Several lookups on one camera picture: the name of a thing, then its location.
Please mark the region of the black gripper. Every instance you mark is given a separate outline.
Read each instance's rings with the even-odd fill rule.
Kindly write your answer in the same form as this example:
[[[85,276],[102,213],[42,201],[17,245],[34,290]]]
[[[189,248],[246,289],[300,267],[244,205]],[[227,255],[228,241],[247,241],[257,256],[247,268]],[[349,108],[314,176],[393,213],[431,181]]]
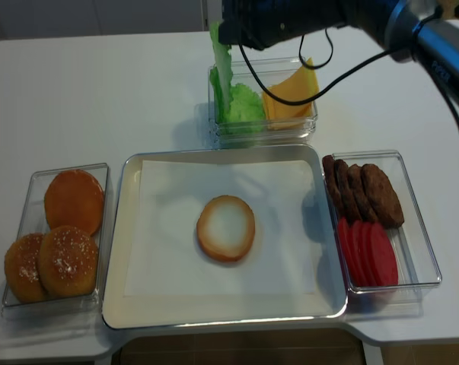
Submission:
[[[265,50],[308,33],[347,23],[345,1],[223,1],[218,41]]]

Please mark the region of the black blue robot arm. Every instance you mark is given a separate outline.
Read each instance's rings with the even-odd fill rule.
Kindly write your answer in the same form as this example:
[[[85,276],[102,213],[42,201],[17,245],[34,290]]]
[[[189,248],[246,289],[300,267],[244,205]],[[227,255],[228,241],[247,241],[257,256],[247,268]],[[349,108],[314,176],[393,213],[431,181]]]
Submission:
[[[225,46],[265,50],[277,43],[330,27],[365,31],[382,52],[340,75],[316,95],[290,101],[310,103],[374,61],[391,56],[413,59],[428,73],[444,98],[459,132],[459,29],[442,20],[435,1],[224,1],[218,40]]]

